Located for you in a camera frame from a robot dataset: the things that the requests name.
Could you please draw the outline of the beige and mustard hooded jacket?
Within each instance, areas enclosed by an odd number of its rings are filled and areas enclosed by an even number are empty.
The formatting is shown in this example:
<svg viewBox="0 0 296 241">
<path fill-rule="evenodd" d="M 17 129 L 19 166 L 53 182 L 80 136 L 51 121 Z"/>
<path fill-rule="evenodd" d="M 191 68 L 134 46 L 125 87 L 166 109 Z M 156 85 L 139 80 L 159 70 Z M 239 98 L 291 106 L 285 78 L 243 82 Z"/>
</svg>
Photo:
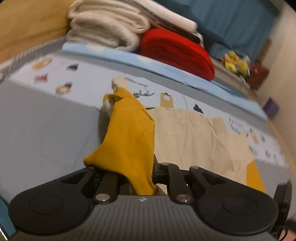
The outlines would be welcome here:
<svg viewBox="0 0 296 241">
<path fill-rule="evenodd" d="M 128 89 L 125 78 L 112 79 L 112 94 L 103 97 L 109 124 L 102 144 L 83 162 L 124 175 L 137 195 L 155 195 L 154 159 L 182 169 L 199 166 L 265 191 L 244 134 L 229 131 L 222 118 L 194 110 L 157 106 L 146 109 Z"/>
</svg>

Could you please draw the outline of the grey printed bed sheet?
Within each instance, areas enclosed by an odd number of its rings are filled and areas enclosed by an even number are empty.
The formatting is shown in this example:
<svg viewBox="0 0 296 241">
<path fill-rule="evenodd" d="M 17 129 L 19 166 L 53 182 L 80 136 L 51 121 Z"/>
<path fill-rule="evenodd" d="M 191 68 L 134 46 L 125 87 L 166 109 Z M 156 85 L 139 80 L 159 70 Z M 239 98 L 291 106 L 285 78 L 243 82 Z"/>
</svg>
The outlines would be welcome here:
<svg viewBox="0 0 296 241">
<path fill-rule="evenodd" d="M 103 97 L 112 79 L 124 77 L 146 108 L 194 110 L 222 118 L 244 134 L 265 186 L 290 178 L 276 139 L 252 124 L 255 115 L 201 90 L 124 64 L 61 51 L 53 42 L 1 69 L 1 195 L 11 201 L 24 190 L 85 167 L 84 158 L 103 142 L 109 117 Z"/>
</svg>

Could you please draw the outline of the light blue folded sheet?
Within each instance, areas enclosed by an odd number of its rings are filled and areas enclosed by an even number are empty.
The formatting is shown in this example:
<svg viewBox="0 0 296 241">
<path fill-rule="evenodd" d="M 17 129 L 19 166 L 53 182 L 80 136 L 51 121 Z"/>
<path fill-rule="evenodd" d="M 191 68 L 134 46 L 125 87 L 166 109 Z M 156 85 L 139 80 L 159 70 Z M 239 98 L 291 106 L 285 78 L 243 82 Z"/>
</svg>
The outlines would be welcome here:
<svg viewBox="0 0 296 241">
<path fill-rule="evenodd" d="M 257 102 L 239 96 L 234 93 L 233 90 L 224 87 L 215 81 L 205 80 L 204 78 L 160 61 L 131 52 L 84 43 L 65 42 L 61 51 L 116 62 L 154 73 L 183 85 L 201 90 L 202 92 L 206 92 L 229 104 L 237 106 L 264 121 L 267 120 L 266 113 L 261 109 Z"/>
</svg>

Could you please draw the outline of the red folded blanket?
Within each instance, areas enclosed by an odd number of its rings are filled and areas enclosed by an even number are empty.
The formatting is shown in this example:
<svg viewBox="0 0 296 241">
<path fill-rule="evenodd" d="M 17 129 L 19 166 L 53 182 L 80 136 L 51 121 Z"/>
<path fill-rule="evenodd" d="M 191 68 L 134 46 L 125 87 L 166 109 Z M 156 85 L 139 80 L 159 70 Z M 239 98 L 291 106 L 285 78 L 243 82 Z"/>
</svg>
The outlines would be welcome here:
<svg viewBox="0 0 296 241">
<path fill-rule="evenodd" d="M 169 30 L 152 29 L 146 32 L 140 42 L 140 54 L 208 81 L 215 76 L 214 65 L 207 51 Z"/>
</svg>

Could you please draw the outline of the purple box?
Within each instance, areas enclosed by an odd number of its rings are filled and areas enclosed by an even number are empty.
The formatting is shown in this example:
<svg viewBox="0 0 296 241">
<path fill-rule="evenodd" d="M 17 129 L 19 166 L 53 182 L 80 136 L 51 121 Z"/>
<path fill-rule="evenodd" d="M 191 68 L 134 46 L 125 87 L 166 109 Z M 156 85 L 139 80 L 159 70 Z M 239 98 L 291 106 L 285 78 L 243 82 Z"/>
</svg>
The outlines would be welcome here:
<svg viewBox="0 0 296 241">
<path fill-rule="evenodd" d="M 269 98 L 265 103 L 265 105 L 263 106 L 263 111 L 266 113 L 269 119 L 275 118 L 275 116 L 279 112 L 279 109 L 280 109 L 279 105 L 272 98 Z"/>
</svg>

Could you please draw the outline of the yellow plush toys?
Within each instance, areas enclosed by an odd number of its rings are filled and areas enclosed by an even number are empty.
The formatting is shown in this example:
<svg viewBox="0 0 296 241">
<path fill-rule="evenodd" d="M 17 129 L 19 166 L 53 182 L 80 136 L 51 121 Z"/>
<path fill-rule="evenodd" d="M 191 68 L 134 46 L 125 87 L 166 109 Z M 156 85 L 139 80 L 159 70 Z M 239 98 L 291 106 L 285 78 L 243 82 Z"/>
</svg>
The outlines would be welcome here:
<svg viewBox="0 0 296 241">
<path fill-rule="evenodd" d="M 248 75 L 249 67 L 246 61 L 241 59 L 234 51 L 229 51 L 221 58 L 224 67 L 234 73 L 240 75 Z"/>
</svg>

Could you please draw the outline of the dark red plush cushion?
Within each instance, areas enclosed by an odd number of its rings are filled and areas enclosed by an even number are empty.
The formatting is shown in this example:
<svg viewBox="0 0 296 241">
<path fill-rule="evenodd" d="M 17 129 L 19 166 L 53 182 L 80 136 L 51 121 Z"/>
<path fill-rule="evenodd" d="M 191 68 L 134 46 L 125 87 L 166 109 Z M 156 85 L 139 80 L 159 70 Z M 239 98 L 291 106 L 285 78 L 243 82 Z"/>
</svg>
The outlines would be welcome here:
<svg viewBox="0 0 296 241">
<path fill-rule="evenodd" d="M 250 76 L 248 77 L 247 83 L 250 89 L 258 90 L 259 87 L 264 83 L 265 79 L 269 75 L 269 68 L 266 68 L 262 63 L 255 62 L 250 65 Z"/>
</svg>

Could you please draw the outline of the dark patterned folded cloth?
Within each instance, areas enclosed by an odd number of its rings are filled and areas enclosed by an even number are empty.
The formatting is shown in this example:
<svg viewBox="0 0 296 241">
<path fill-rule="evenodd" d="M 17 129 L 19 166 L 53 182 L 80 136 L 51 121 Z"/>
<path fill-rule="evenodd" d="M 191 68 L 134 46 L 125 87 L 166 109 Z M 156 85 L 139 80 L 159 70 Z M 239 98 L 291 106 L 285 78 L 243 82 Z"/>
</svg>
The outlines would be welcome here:
<svg viewBox="0 0 296 241">
<path fill-rule="evenodd" d="M 178 27 L 170 22 L 166 21 L 152 21 L 150 20 L 151 25 L 155 28 L 160 28 L 160 29 L 165 29 L 169 30 L 171 32 L 177 33 L 187 39 L 189 39 L 192 42 L 195 42 L 197 44 L 201 44 L 201 39 L 200 37 L 197 36 L 197 34 L 189 32 L 188 30 L 184 30 L 181 27 Z"/>
</svg>

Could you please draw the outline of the cream folded blanket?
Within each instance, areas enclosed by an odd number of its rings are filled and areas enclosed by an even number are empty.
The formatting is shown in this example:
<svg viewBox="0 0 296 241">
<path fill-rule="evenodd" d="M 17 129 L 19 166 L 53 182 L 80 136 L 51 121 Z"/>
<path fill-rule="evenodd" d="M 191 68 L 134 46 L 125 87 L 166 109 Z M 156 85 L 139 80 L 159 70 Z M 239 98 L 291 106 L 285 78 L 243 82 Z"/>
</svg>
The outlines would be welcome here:
<svg viewBox="0 0 296 241">
<path fill-rule="evenodd" d="M 74 1 L 68 10 L 69 41 L 122 51 L 137 51 L 151 24 L 137 7 L 124 1 Z"/>
</svg>

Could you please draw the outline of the white folded pillow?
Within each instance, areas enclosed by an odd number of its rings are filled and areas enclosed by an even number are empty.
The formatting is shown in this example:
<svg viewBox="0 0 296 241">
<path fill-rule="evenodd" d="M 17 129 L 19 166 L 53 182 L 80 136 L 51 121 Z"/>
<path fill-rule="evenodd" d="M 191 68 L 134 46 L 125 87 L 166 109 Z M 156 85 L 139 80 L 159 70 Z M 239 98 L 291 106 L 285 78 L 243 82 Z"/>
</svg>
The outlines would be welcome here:
<svg viewBox="0 0 296 241">
<path fill-rule="evenodd" d="M 165 8 L 164 6 L 156 3 L 155 1 L 147 0 L 147 1 L 132 1 L 132 2 L 143 7 L 144 10 L 148 11 L 148 13 L 152 14 L 153 16 L 156 16 L 161 20 L 164 20 L 169 24 L 173 24 L 174 26 L 180 27 L 181 29 L 186 30 L 188 32 L 193 33 L 198 28 L 197 23 L 195 23 L 194 21 L 189 20 Z"/>
</svg>

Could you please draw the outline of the blue curtain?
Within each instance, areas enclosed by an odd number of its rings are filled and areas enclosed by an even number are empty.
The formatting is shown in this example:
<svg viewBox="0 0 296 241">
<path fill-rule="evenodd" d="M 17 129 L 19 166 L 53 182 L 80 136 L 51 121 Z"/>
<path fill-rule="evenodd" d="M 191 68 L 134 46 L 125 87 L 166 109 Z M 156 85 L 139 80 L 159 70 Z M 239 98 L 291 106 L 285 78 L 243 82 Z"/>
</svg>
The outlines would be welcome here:
<svg viewBox="0 0 296 241">
<path fill-rule="evenodd" d="M 229 50 L 254 62 L 280 12 L 270 1 L 158 1 L 197 23 L 209 54 L 219 59 Z"/>
</svg>

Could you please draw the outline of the wooden headboard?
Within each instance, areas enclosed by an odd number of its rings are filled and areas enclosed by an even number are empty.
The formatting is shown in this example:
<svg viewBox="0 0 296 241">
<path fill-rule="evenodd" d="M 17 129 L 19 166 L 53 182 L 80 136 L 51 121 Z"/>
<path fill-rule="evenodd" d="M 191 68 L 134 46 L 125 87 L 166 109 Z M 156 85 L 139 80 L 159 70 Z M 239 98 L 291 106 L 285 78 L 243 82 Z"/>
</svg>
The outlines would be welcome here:
<svg viewBox="0 0 296 241">
<path fill-rule="evenodd" d="M 64 37 L 73 1 L 1 1 L 1 62 Z"/>
</svg>

